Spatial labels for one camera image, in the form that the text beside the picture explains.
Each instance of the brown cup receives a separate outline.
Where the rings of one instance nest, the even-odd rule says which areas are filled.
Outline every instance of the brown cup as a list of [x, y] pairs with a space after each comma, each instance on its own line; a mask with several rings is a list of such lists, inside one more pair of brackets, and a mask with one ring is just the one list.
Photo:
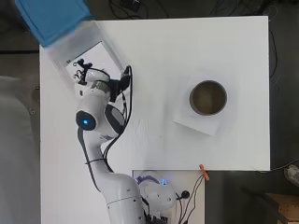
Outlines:
[[212, 80], [206, 80], [194, 87], [190, 93], [191, 108], [200, 115], [215, 115], [226, 105], [227, 94], [223, 86]]

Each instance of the blue lid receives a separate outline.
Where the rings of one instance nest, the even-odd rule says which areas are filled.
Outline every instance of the blue lid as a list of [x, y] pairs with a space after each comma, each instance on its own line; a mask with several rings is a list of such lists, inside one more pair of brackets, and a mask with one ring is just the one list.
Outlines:
[[83, 0], [15, 0], [15, 3], [43, 47], [91, 17]]

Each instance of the white table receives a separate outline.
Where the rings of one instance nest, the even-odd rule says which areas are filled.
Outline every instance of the white table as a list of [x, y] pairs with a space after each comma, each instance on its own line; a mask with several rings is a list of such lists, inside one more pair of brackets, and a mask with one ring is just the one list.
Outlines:
[[[116, 172], [197, 170], [200, 163], [210, 170], [269, 169], [266, 17], [103, 25], [135, 75], [132, 119], [109, 153]], [[172, 121], [178, 77], [196, 68], [233, 76], [238, 92], [216, 137]], [[78, 143], [77, 105], [43, 50], [40, 74], [42, 223], [108, 223]]]

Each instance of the cup rim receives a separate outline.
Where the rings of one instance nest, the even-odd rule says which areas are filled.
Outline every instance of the cup rim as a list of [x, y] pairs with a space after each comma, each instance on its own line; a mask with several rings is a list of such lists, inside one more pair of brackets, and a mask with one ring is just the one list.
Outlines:
[[[192, 98], [193, 98], [193, 94], [194, 94], [195, 89], [196, 89], [198, 86], [200, 86], [200, 85], [202, 85], [202, 84], [204, 84], [204, 83], [207, 83], [207, 82], [216, 83], [219, 87], [221, 87], [221, 89], [222, 89], [223, 92], [224, 92], [224, 96], [225, 96], [225, 101], [224, 101], [224, 104], [223, 104], [222, 108], [221, 108], [219, 111], [217, 111], [217, 112], [215, 112], [215, 113], [213, 113], [213, 114], [207, 114], [207, 113], [203, 113], [203, 112], [201, 112], [199, 109], [196, 108], [196, 106], [195, 106], [194, 103], [193, 103], [193, 99], [192, 99]], [[204, 80], [204, 81], [198, 83], [198, 84], [192, 89], [192, 91], [191, 91], [191, 93], [190, 93], [190, 97], [189, 97], [189, 103], [190, 103], [190, 106], [191, 106], [192, 110], [193, 110], [195, 113], [199, 114], [199, 115], [204, 115], [204, 116], [216, 115], [216, 114], [219, 114], [219, 113], [223, 110], [223, 108], [225, 108], [225, 106], [226, 106], [226, 103], [227, 103], [227, 92], [226, 92], [225, 88], [224, 88], [218, 81], [215, 81], [215, 80]]]

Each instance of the white cloth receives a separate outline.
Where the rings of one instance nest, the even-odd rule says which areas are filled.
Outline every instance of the white cloth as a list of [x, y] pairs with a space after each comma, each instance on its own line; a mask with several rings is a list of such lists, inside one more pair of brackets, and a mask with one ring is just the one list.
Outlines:
[[0, 224], [40, 223], [39, 156], [15, 78], [0, 77]]

